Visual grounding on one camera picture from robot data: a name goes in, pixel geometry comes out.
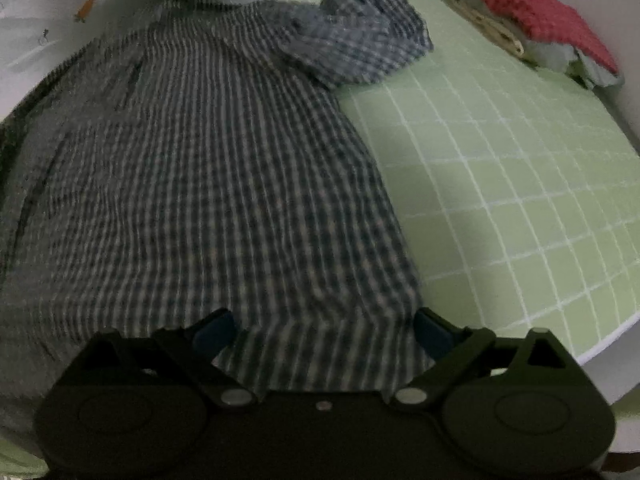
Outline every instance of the plaid fabric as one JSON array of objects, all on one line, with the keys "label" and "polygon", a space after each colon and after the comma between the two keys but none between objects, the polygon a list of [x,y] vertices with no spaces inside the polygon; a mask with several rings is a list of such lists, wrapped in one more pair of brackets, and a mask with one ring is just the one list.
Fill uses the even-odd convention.
[{"label": "plaid fabric", "polygon": [[512,18],[530,40],[570,44],[612,73],[618,72],[613,56],[581,18],[558,0],[483,0],[497,16]]},{"label": "plaid fabric", "polygon": [[219,307],[217,365],[263,392],[388,390],[424,370],[418,283],[372,157],[330,92],[431,47],[406,0],[167,0],[9,118],[0,424],[81,346]]}]

